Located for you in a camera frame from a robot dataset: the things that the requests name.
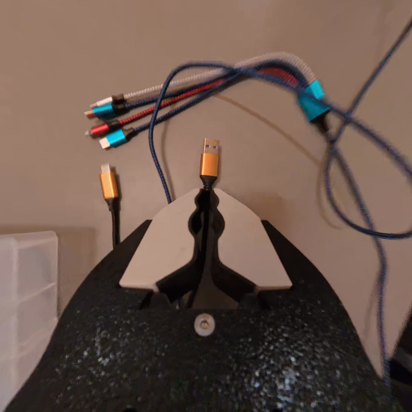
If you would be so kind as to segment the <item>clear plastic bin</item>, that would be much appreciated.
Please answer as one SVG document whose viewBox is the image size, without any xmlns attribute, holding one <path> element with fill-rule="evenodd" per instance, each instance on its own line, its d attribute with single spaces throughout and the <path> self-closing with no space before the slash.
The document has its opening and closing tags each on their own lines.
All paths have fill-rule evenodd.
<svg viewBox="0 0 412 412">
<path fill-rule="evenodd" d="M 0 409 L 29 378 L 58 321 L 54 231 L 1 235 Z"/>
</svg>

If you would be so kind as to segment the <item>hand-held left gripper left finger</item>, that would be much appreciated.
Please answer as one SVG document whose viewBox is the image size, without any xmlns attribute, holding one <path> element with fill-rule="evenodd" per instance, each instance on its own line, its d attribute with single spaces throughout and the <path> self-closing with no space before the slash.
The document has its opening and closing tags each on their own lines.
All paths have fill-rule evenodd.
<svg viewBox="0 0 412 412">
<path fill-rule="evenodd" d="M 198 288 L 203 272 L 202 189 L 193 189 L 158 212 L 119 285 L 165 294 L 175 301 Z"/>
</svg>

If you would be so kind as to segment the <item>black office chair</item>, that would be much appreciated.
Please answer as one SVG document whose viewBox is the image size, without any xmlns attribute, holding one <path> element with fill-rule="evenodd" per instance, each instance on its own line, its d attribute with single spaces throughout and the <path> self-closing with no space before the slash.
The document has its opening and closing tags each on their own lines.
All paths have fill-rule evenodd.
<svg viewBox="0 0 412 412">
<path fill-rule="evenodd" d="M 390 374 L 394 395 L 400 407 L 412 411 L 412 325 L 411 320 L 390 360 Z"/>
</svg>

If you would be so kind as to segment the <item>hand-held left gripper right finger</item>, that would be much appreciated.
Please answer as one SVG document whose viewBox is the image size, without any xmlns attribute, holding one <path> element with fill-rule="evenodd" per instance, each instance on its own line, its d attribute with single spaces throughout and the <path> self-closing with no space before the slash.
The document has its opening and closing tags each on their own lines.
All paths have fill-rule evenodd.
<svg viewBox="0 0 412 412">
<path fill-rule="evenodd" d="M 261 219 L 220 189 L 210 197 L 211 277 L 237 303 L 292 286 Z"/>
</svg>

